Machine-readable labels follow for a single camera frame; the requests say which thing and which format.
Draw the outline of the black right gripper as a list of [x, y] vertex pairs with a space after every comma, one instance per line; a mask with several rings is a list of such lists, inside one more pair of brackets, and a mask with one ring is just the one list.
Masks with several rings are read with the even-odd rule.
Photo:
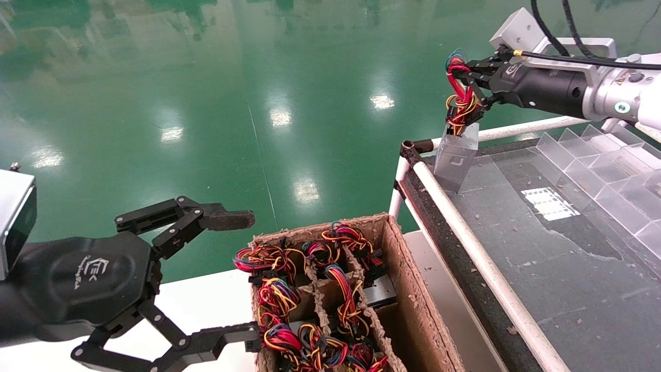
[[[584, 117], [583, 99], [587, 89], [584, 73], [528, 67], [522, 62], [512, 64], [498, 56], [465, 61], [454, 54], [454, 78], [463, 85], [471, 84], [466, 125], [481, 120], [498, 99], [523, 109], [536, 109], [561, 116]], [[488, 86], [494, 96], [486, 96], [480, 86]]]

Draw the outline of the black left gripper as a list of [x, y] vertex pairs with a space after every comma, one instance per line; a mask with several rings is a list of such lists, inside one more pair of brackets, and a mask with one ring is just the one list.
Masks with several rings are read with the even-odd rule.
[[[227, 344], [258, 345], [256, 322], [184, 334], [152, 303], [161, 280], [151, 245], [128, 231], [29, 243], [2, 281], [2, 344], [90, 335], [71, 358], [99, 371], [184, 371], [215, 362]], [[113, 332], [127, 332], [141, 316], [170, 343], [161, 357], [151, 362], [105, 349]]]

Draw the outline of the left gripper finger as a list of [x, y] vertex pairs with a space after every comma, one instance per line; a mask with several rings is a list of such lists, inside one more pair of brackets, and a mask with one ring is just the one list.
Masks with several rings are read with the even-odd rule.
[[255, 224], [252, 210], [226, 210], [221, 203], [200, 204], [177, 197], [115, 217], [117, 231], [142, 235], [165, 227], [152, 240], [158, 259], [169, 259], [205, 230], [245, 230]]

